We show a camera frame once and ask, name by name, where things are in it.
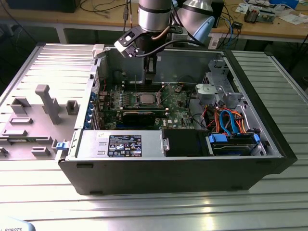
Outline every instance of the floor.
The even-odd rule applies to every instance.
[[[25,29],[38,42],[59,42],[56,31],[53,28],[25,27]],[[65,32],[69,43],[75,44],[113,44],[122,34],[122,32],[117,31],[98,31],[95,35],[93,30],[80,29],[66,29]],[[12,37],[2,36],[0,38],[0,92],[4,91],[34,46],[34,42],[17,26],[14,28],[14,35]],[[243,50],[244,48],[247,51],[270,51],[286,69],[288,69],[292,60],[290,57],[295,57],[297,53],[297,44],[284,42],[269,44],[262,41],[250,41],[246,44],[246,40],[240,39],[229,47],[231,50]],[[308,75],[307,63],[308,54],[306,53],[291,74],[304,90],[308,87],[302,80],[303,76]]]

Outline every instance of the table leg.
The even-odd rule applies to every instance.
[[[63,26],[57,26],[56,30],[57,30],[57,34],[58,34],[60,43],[67,43],[67,38],[66,38],[66,35],[65,35],[65,32],[64,32],[64,27]]]
[[[210,44],[208,45],[209,49],[216,49],[218,46],[219,39],[222,37],[222,33],[210,33],[211,37]]]

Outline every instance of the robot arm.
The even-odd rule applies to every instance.
[[[212,0],[187,0],[171,17],[172,0],[139,0],[138,24],[115,42],[115,47],[124,57],[144,57],[145,83],[151,84],[156,74],[156,54],[175,42],[200,45],[207,38],[214,24]],[[196,41],[167,41],[169,33],[182,34],[188,30]]]

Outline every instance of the sticker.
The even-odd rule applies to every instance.
[[[117,135],[109,136],[109,157],[141,157],[141,136],[140,135]]]
[[[96,133],[96,138],[109,138],[110,132],[99,131]]]

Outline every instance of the gray plastic part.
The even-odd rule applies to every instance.
[[[4,130],[2,136],[26,136],[26,130]]]
[[[10,123],[14,124],[32,124],[33,120],[29,117],[19,117],[19,118],[11,118]]]
[[[36,142],[38,144],[52,144],[53,140],[52,140],[51,136],[49,136],[49,137],[46,137],[45,139],[36,139]]]
[[[57,112],[59,113],[60,106],[59,106],[59,104],[58,104],[57,99],[56,99],[56,98],[51,98],[51,99],[52,99],[53,107],[54,107],[54,108],[57,110]],[[43,108],[44,112],[45,112],[46,114],[48,114],[48,112],[46,111],[45,105],[42,105],[42,108]]]
[[[69,115],[78,115],[79,106],[76,100],[68,100],[65,107]]]
[[[47,138],[52,137],[53,141],[63,141],[65,139],[71,140],[74,133],[74,125],[76,122],[76,115],[68,115],[65,104],[60,105],[59,117],[61,118],[60,125],[54,125],[42,108],[41,104],[33,104],[31,107],[25,107],[27,115],[32,118],[32,124],[11,124],[11,118],[16,118],[13,113],[11,118],[5,124],[4,130],[26,130],[28,132],[25,137],[0,137],[0,146],[3,146],[9,151],[7,157],[1,157],[9,160],[31,160],[31,159],[54,159],[57,151],[52,148],[52,144],[38,144],[33,138]],[[49,156],[33,156],[31,153],[33,146],[46,146],[50,151]]]
[[[16,116],[26,116],[27,113],[24,107],[30,107],[28,100],[24,97],[16,97],[11,104],[11,108],[15,112]]]
[[[47,147],[32,147],[32,154],[34,156],[49,156],[50,152]]]
[[[58,115],[58,103],[55,106],[53,104],[53,101],[49,95],[49,86],[44,84],[38,84],[37,88],[35,89],[35,93],[42,99],[43,104],[45,106],[46,111],[48,112],[48,115],[52,121],[53,124],[59,124],[61,122],[61,119]]]
[[[5,148],[0,147],[0,156],[5,156],[6,157],[8,153],[9,152]]]
[[[57,149],[56,149],[57,143],[58,141],[54,139],[54,141],[51,144],[51,149],[54,151],[54,153],[57,153]]]
[[[9,139],[0,139],[0,145],[11,145]]]

